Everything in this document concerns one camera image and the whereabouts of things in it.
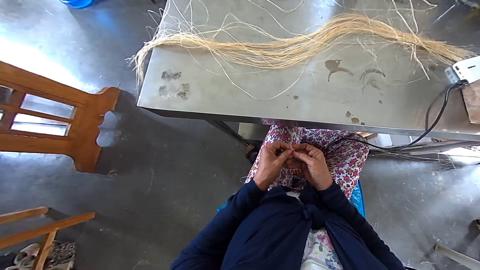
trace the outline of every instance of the power cord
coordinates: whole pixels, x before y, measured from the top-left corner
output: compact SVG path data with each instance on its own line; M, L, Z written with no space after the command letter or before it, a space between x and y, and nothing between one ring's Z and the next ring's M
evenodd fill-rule
M438 121L440 120L440 118L442 117L444 111L445 111L445 107L447 106L447 103L448 103L448 97L450 95L450 91L452 91L453 89L456 89L458 86L465 86L468 84L468 81L467 80L459 80L457 81L456 83L452 84L448 89L447 91L445 92L445 98L444 98L444 103L442 105L442 108L440 109L440 111L438 112L438 115L437 115L437 118L435 118L435 121L433 121L432 125L425 130L425 132L420 136L418 137L415 141L407 144L407 145L404 145L404 146L397 146L397 147L380 147L380 146L376 146L376 145L373 145L371 143L368 143L366 141L363 141L363 140L360 140L360 139L355 139L355 138L341 138L341 139L338 139L338 140L335 140L331 143L329 143L326 147L325 147L325 152L328 151L328 149L340 142L340 141L345 141L345 140L352 140L352 141L357 141L357 142L360 142L360 143L364 143L364 144L367 144L369 146L372 146L372 147L375 147L375 148L378 148L378 149L382 149L382 150L387 150L387 151L395 151L395 150L401 150L401 149L405 149L407 147L410 147L412 145L414 145L415 143L417 143L418 141L420 141L421 139L423 139L438 123Z

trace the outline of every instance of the hand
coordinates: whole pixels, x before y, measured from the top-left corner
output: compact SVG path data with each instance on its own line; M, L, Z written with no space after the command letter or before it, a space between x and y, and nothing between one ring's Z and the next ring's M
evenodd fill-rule
M277 153L280 153L281 150L283 150L283 153L277 156ZM280 141L264 146L260 152L257 172L253 177L257 187L263 191L267 190L268 186L273 184L278 177L278 172L285 161L293 158L292 152L291 145Z
M329 188L333 180L328 171L323 152L309 144L296 144L292 145L292 148L295 150L292 153L294 159L287 160L287 168L301 169L307 181L316 190Z

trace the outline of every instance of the white device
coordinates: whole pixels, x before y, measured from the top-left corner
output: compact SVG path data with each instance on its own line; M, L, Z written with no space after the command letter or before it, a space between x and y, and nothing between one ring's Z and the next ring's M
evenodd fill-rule
M469 84L480 80L480 56L456 62L445 69L445 74L452 84L459 80L467 80Z

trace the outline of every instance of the floral fabric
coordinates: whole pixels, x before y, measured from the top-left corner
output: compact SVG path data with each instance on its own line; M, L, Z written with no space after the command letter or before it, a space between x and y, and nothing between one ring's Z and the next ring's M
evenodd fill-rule
M308 143L320 149L325 155L325 161L332 179L341 187L345 196L350 198L352 190L360 178L363 164L367 159L368 146L353 140L343 140L332 145L328 151L325 151L325 146L330 142L344 137L362 139L360 135L350 131L272 125L262 147L275 141L283 141L288 144ZM245 183L251 181L255 176L259 160L260 153L250 169ZM269 189L283 185L299 193L306 183L307 181L304 177L294 177L292 170L282 167L276 181L270 185ZM310 231L305 244L301 269L342 269L325 229Z

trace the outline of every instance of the blue object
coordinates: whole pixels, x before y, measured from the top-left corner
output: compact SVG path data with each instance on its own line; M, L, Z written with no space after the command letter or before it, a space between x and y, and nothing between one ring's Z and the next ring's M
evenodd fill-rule
M217 213L220 212L223 208L225 208L225 206L227 206L227 202L228 200L216 209ZM365 203L363 202L363 192L361 190L360 180L357 182L357 185L352 191L350 203L355 206L355 208L359 211L360 215L365 217Z
M60 2L64 3L67 6L79 9L90 5L93 0L60 0Z

